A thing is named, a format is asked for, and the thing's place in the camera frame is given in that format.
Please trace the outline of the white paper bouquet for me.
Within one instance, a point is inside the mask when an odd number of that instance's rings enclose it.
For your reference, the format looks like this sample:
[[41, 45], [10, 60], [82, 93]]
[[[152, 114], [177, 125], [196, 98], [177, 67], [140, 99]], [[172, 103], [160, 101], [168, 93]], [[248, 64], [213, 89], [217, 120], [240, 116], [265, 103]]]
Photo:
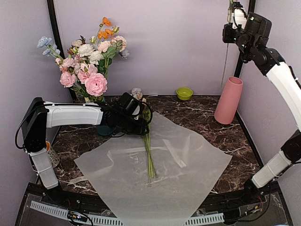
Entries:
[[137, 100], [141, 101], [144, 105], [145, 109], [140, 113], [141, 118], [146, 120], [146, 131], [148, 132], [146, 135], [143, 135], [143, 141], [146, 151], [146, 164], [147, 164], [147, 173], [148, 173], [148, 183], [149, 187], [151, 187], [151, 179], [157, 178], [157, 173], [154, 167], [152, 155], [151, 155], [151, 136], [150, 136], [150, 123], [153, 117], [153, 111], [151, 107], [147, 103], [146, 98], [143, 97], [143, 92], [140, 88], [133, 88], [131, 90], [131, 95]]

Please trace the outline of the cream printed ribbon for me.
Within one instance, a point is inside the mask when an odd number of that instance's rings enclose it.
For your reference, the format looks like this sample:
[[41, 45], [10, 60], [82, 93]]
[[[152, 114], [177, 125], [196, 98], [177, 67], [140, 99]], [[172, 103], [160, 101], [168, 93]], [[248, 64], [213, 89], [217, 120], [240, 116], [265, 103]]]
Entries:
[[[186, 168], [187, 165], [178, 155], [176, 147], [167, 139], [150, 141], [151, 155], [154, 167], [159, 177], [159, 166], [167, 162], [169, 165], [177, 165], [178, 168]], [[73, 178], [68, 185], [73, 185], [82, 181], [91, 181], [91, 177], [100, 177], [110, 173], [114, 168], [114, 173], [124, 178], [129, 178], [125, 172], [133, 171], [137, 175], [147, 173], [146, 151], [143, 139], [128, 140], [108, 140], [99, 147], [82, 154], [74, 160], [80, 172], [80, 177]]]

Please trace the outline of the white translucent wrapping paper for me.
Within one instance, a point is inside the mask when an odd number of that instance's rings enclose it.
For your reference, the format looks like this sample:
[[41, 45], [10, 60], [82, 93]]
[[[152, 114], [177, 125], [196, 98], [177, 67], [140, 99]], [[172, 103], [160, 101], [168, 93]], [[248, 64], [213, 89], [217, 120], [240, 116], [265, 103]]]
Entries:
[[76, 165], [126, 226], [182, 226], [231, 156], [195, 131], [154, 113], [149, 138], [111, 138]]

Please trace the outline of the white rose stem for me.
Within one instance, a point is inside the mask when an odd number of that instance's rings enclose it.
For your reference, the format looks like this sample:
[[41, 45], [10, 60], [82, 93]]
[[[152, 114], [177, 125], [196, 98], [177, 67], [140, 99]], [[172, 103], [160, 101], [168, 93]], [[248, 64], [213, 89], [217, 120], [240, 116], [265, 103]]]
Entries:
[[[234, 0], [229, 0], [229, 7], [227, 11], [227, 23], [231, 23], [232, 21], [232, 5], [234, 3]], [[223, 72], [222, 72], [222, 79], [221, 79], [221, 88], [223, 87], [225, 73], [226, 73], [226, 67], [227, 67], [227, 60], [228, 60], [228, 52], [229, 52], [229, 44], [226, 46], [226, 54], [225, 54], [225, 60], [224, 60], [224, 66], [223, 66]]]

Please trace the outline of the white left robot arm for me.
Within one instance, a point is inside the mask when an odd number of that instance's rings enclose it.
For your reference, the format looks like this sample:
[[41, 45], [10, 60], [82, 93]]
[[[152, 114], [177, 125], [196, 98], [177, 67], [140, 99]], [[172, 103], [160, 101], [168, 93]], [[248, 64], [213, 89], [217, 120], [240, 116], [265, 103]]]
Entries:
[[123, 135], [149, 134], [151, 118], [144, 119], [148, 103], [124, 93], [113, 102], [54, 103], [36, 97], [31, 102], [15, 133], [15, 146], [29, 155], [33, 171], [48, 191], [48, 198], [56, 205], [66, 202], [66, 194], [57, 188], [60, 184], [51, 164], [46, 141], [48, 129], [73, 125], [107, 126]]

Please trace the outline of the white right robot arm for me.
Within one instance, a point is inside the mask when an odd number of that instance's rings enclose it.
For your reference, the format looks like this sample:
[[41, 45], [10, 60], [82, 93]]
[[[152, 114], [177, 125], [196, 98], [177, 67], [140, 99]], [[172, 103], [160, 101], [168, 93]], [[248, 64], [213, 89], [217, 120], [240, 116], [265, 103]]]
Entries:
[[[255, 13], [272, 22], [268, 47], [276, 49], [297, 77], [301, 76], [301, 2], [299, 0], [258, 0]], [[263, 187], [278, 175], [288, 160], [280, 147], [297, 129], [294, 116], [276, 81], [263, 76], [253, 62], [242, 67], [244, 82], [238, 112], [264, 162], [251, 181]]]

